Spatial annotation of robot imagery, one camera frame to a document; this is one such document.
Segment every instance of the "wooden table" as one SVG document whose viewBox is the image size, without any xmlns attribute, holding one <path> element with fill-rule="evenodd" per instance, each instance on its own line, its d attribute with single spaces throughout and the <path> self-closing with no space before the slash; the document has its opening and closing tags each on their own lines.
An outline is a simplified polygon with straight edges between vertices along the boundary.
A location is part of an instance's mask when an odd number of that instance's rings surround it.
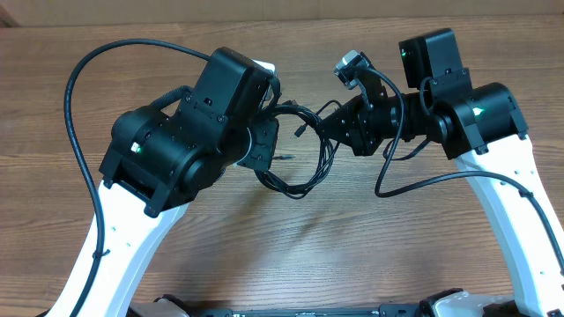
<svg viewBox="0 0 564 317">
<path fill-rule="evenodd" d="M 50 308 L 81 248 L 93 207 L 63 123 L 72 68 L 110 41 L 154 38 L 211 53 L 228 46 L 275 63 L 283 98 L 313 109 L 348 92 L 332 67 L 364 51 L 407 92 L 397 43 L 452 27 L 474 86 L 502 82 L 531 127 L 535 157 L 554 208 L 564 216 L 564 17 L 380 18 L 303 22 L 0 29 L 0 314 Z M 96 58 L 78 80 L 73 113 L 93 176 L 117 116 L 178 85 L 204 64 L 162 48 L 119 48 Z M 273 171 L 299 182 L 315 168 L 318 141 L 299 140 L 281 120 L 277 153 L 296 159 Z M 398 155 L 415 144 L 401 144 Z M 252 171 L 229 169 L 200 193 L 168 234 L 137 289 L 237 308 L 371 306 L 417 301 L 451 287 L 510 293 L 500 248 L 466 181 L 390 199 L 374 196 L 381 150 L 355 158 L 339 150 L 330 176 L 292 201 L 265 189 Z M 432 145 L 395 162 L 385 188 L 454 171 Z"/>
</svg>

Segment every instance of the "white arm segment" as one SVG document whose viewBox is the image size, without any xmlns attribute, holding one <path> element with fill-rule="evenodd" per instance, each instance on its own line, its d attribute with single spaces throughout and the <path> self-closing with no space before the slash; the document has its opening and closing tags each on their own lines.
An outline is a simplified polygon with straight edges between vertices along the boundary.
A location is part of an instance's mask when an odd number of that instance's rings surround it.
<svg viewBox="0 0 564 317">
<path fill-rule="evenodd" d="M 151 218 L 143 212 L 145 203 L 120 185 L 114 184 L 111 189 L 100 185 L 98 192 L 106 229 L 104 250 L 109 250 L 109 254 L 101 258 L 98 274 L 78 316 L 122 317 L 155 250 L 188 204 Z M 94 217 L 69 280 L 48 316 L 71 314 L 93 263 L 96 235 Z"/>
<path fill-rule="evenodd" d="M 529 189 L 545 212 L 562 249 L 564 232 L 538 177 L 531 140 L 513 135 L 492 142 L 487 148 L 486 154 L 469 151 L 456 158 L 458 169 L 500 173 Z M 509 184 L 484 177 L 467 180 L 500 243 L 520 313 L 546 316 L 556 309 L 564 313 L 564 277 L 538 213 Z"/>
</svg>

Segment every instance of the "black cable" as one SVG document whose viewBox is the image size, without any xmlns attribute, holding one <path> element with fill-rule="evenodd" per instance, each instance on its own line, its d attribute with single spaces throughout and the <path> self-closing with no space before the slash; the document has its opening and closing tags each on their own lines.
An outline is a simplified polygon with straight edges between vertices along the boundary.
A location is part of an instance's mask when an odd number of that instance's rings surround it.
<svg viewBox="0 0 564 317">
<path fill-rule="evenodd" d="M 526 197 L 527 199 L 529 199 L 529 202 L 531 202 L 532 207 L 537 212 L 541 223 L 545 227 L 546 235 L 547 235 L 548 239 L 550 240 L 550 243 L 553 247 L 554 255 L 556 256 L 556 259 L 557 259 L 557 261 L 560 265 L 560 273 L 564 276 L 564 256 L 562 255 L 562 252 L 560 250 L 558 240 L 556 240 L 556 236 L 554 235 L 553 228 L 550 226 L 550 223 L 548 222 L 548 218 L 546 218 L 545 212 L 540 207 L 540 204 L 538 204 L 538 201 L 537 201 L 537 199 L 535 199 L 532 192 L 530 192 L 525 186 L 521 185 L 519 182 L 517 182 L 517 181 L 515 181 L 515 180 L 513 180 L 513 179 L 511 179 L 511 178 L 509 178 L 505 175 L 501 175 L 501 174 L 498 174 L 498 173 L 484 172 L 484 171 L 449 173 L 449 174 L 445 174 L 445 175 L 441 175 L 441 176 L 436 176 L 436 177 L 430 178 L 428 180 L 418 181 L 418 182 L 413 183 L 411 185 L 407 185 L 407 186 L 404 186 L 402 188 L 394 189 L 394 190 L 391 190 L 389 192 L 384 192 L 384 193 L 381 192 L 380 188 L 382 186 L 382 180 L 384 178 L 384 175 L 388 171 L 388 166 L 390 166 L 390 163 L 393 159 L 394 152 L 396 151 L 397 143 L 399 142 L 399 138 L 401 136 L 401 132 L 402 132 L 402 129 L 403 129 L 403 126 L 404 126 L 404 119 L 405 119 L 404 97 L 402 96 L 399 89 L 397 89 L 397 86 L 394 85 L 394 83 L 389 78 L 384 76 L 380 71 L 374 70 L 374 69 L 369 69 L 369 68 L 355 68 L 355 70 L 370 72 L 373 75 L 376 75 L 377 77 L 379 77 L 382 81 L 384 81 L 391 88 L 391 90 L 394 91 L 394 93 L 397 95 L 397 98 L 399 100 L 399 106 L 400 106 L 400 109 L 401 109 L 401 116 L 399 118 L 399 127 L 397 129 L 396 137 L 394 138 L 393 143 L 392 143 L 391 148 L 390 148 L 390 155 L 386 158 L 386 161 L 384 162 L 384 165 L 382 166 L 382 170 L 380 171 L 380 174 L 378 175 L 378 179 L 376 181 L 376 186 L 375 186 L 376 196 L 381 197 L 381 198 L 388 198 L 388 197 L 392 197 L 392 196 L 395 196 L 395 195 L 401 195 L 403 193 L 406 193 L 408 191 L 411 191 L 411 190 L 414 190 L 414 189 L 417 189 L 417 188 L 423 188 L 425 186 L 433 185 L 433 184 L 436 184 L 436 183 L 441 182 L 441 181 L 448 181 L 448 180 L 454 180 L 454 179 L 465 178 L 465 177 L 489 177 L 489 178 L 493 178 L 493 179 L 496 179 L 496 180 L 504 181 L 504 182 L 512 185 L 513 187 L 517 188 L 517 190 L 519 190 L 519 194 L 521 195 L 521 197 Z"/>
<path fill-rule="evenodd" d="M 150 103 L 149 106 L 156 107 L 157 109 L 162 110 L 172 105 L 176 101 L 180 100 L 182 96 L 184 96 L 186 93 L 191 93 L 191 92 L 192 92 L 191 87 L 182 85 L 158 97 L 152 103 Z"/>
<path fill-rule="evenodd" d="M 78 144 L 77 135 L 75 133 L 74 126 L 72 124 L 72 115 L 71 115 L 72 90 L 74 89 L 74 84 L 77 81 L 78 74 L 80 74 L 80 71 L 94 57 L 112 48 L 119 48 L 122 46 L 134 45 L 134 44 L 152 45 L 152 46 L 158 46 L 163 48 L 170 48 L 186 54 L 193 55 L 195 57 L 199 57 L 201 59 L 204 59 L 205 61 L 208 61 L 210 59 L 210 57 L 206 54 L 197 52 L 189 48 L 182 47 L 180 45 L 176 45 L 164 41 L 157 41 L 157 40 L 131 39 L 131 40 L 115 41 L 112 43 L 108 43 L 106 45 L 102 45 L 99 48 L 96 48 L 94 51 L 88 53 L 88 55 L 83 57 L 82 60 L 78 62 L 77 66 L 75 66 L 74 70 L 70 74 L 69 81 L 67 82 L 66 89 L 64 92 L 64 123 L 66 125 L 67 134 L 69 135 L 70 145 L 72 145 L 72 150 L 74 151 L 74 155 L 77 158 L 78 166 L 80 167 L 80 172 L 82 172 L 82 175 L 85 178 L 86 186 L 88 187 L 88 192 L 90 193 L 90 197 L 92 198 L 93 201 L 94 215 L 96 216 L 96 228 L 97 228 L 96 250 L 94 251 L 93 254 L 92 267 L 90 268 L 90 273 L 88 273 L 88 278 L 86 279 L 85 287 L 80 293 L 80 296 L 78 297 L 77 304 L 72 309 L 72 313 L 70 313 L 71 317 L 78 315 L 78 312 L 80 312 L 80 308 L 82 308 L 82 305 L 85 303 L 86 297 L 88 296 L 88 292 L 92 288 L 94 278 L 96 277 L 96 273 L 98 272 L 98 267 L 100 266 L 101 257 L 104 255 L 104 249 L 103 249 L 104 248 L 104 215 L 102 213 L 100 198 L 98 197 L 96 186 L 94 185 L 92 175 L 90 175 L 90 171 L 88 170 L 88 165 L 86 164 L 84 155 L 82 154 L 82 150 L 80 149 L 80 145 Z"/>
<path fill-rule="evenodd" d="M 281 114 L 293 114 L 299 116 L 305 124 L 300 126 L 298 130 L 294 133 L 297 137 L 301 136 L 307 126 L 314 129 L 317 136 L 319 136 L 319 159 L 317 161 L 317 168 L 315 174 L 309 179 L 305 184 L 300 185 L 288 185 L 286 182 L 282 181 L 278 176 L 276 176 L 271 171 L 259 172 L 255 171 L 257 179 L 268 189 L 278 191 L 292 199 L 301 199 L 305 197 L 313 187 L 321 183 L 327 175 L 329 170 L 333 165 L 333 160 L 335 158 L 335 153 L 339 147 L 339 142 L 334 146 L 329 138 L 322 137 L 317 131 L 317 124 L 321 121 L 319 114 L 331 103 L 337 104 L 341 107 L 341 104 L 336 100 L 330 100 L 325 105 L 323 105 L 316 113 L 311 110 L 301 107 L 298 105 L 293 105 L 291 102 L 287 101 L 281 105 L 276 105 L 270 108 L 270 117 L 276 117 Z"/>
<path fill-rule="evenodd" d="M 354 79 L 356 80 L 357 84 L 359 85 L 360 92 L 361 92 L 361 95 L 362 95 L 362 100 L 364 101 L 365 107 L 369 107 L 370 106 L 370 100 L 368 100 L 367 88 L 362 84 L 362 81 L 360 81 L 359 77 L 356 76 L 356 74 L 354 75 Z"/>
<path fill-rule="evenodd" d="M 384 152 L 382 152 L 382 156 L 387 159 L 388 156 L 390 155 L 388 153 L 388 149 L 390 148 L 391 143 L 394 142 L 394 140 L 390 140 L 388 142 L 388 144 L 386 144 L 386 148 L 384 149 Z M 423 149 L 425 149 L 426 146 L 428 146 L 431 143 L 430 140 L 425 139 L 423 140 L 423 142 L 421 142 L 419 145 L 417 145 L 417 147 L 415 149 L 413 149 L 413 151 L 407 155 L 405 155 L 404 157 L 401 158 L 393 158 L 392 160 L 408 160 L 408 159 L 413 159 L 415 158 L 415 156 L 417 154 L 419 154 Z"/>
<path fill-rule="evenodd" d="M 274 107 L 276 107 L 276 105 L 278 104 L 278 100 L 280 99 L 280 80 L 278 80 L 278 77 L 276 76 L 272 76 L 269 79 L 269 84 L 271 85 L 271 89 L 272 89 L 272 99 L 271 101 L 268 103 L 268 106 L 266 106 L 262 111 L 262 115 L 264 116 L 268 116 L 271 114 L 271 112 L 274 110 Z"/>
</svg>

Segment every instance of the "cable clip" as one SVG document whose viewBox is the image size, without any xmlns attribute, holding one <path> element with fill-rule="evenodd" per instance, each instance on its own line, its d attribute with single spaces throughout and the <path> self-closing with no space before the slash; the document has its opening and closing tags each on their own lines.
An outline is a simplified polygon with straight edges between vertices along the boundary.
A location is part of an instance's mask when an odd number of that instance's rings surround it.
<svg viewBox="0 0 564 317">
<path fill-rule="evenodd" d="M 527 191 L 526 193 L 524 193 L 523 191 L 519 190 L 519 195 L 521 195 L 521 197 L 523 197 L 523 198 L 527 197 L 527 198 L 531 199 L 533 197 L 533 194 L 530 191 Z"/>
<path fill-rule="evenodd" d="M 106 250 L 106 251 L 105 251 L 104 253 L 102 253 L 102 254 L 101 254 L 100 252 L 94 251 L 94 253 L 92 253 L 92 258 L 93 258 L 93 259 L 96 259 L 96 258 L 102 257 L 102 256 L 104 256 L 104 255 L 108 255 L 108 254 L 109 254 L 109 249 Z"/>
</svg>

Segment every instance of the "robotic arm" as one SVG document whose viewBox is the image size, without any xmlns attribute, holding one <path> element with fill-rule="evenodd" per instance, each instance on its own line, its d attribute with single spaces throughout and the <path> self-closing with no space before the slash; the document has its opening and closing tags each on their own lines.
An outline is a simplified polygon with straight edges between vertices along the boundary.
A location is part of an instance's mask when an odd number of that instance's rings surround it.
<svg viewBox="0 0 564 317">
<path fill-rule="evenodd" d="M 501 84 L 472 88 L 470 72 L 462 66 L 449 29 L 399 46 L 408 85 L 419 92 L 403 95 L 364 54 L 351 51 L 334 72 L 348 89 L 358 86 L 362 94 L 323 120 L 297 106 L 286 108 L 293 107 L 320 139 L 348 145 L 357 156 L 373 155 L 384 139 L 392 138 L 376 183 L 380 197 L 469 177 L 501 245 L 514 296 L 471 295 L 453 289 L 411 306 L 404 316 L 493 316 L 504 309 L 528 316 L 562 316 L 564 232 L 538 177 L 527 125 L 515 98 Z M 49 316 L 124 316 L 156 248 L 199 190 L 211 186 L 232 164 L 251 168 L 257 176 L 268 173 L 277 141 L 280 95 L 273 66 L 229 48 L 206 57 L 208 63 L 194 88 L 174 90 L 115 122 L 100 166 L 104 251 L 93 254 L 100 249 L 100 221 L 94 217 Z M 388 97 L 381 81 L 395 96 Z M 263 107 L 268 98 L 269 105 Z M 174 115 L 160 111 L 177 100 Z M 415 136 L 441 144 L 462 173 L 380 192 L 399 138 L 410 141 Z M 323 169 L 328 171 L 333 155 L 334 151 L 325 158 Z M 265 185 L 283 191 L 277 183 L 271 184 Z M 100 266 L 95 278 L 80 299 L 96 262 Z M 172 306 L 181 316 L 184 311 Z M 371 313 L 380 312 L 386 310 L 380 307 Z"/>
</svg>

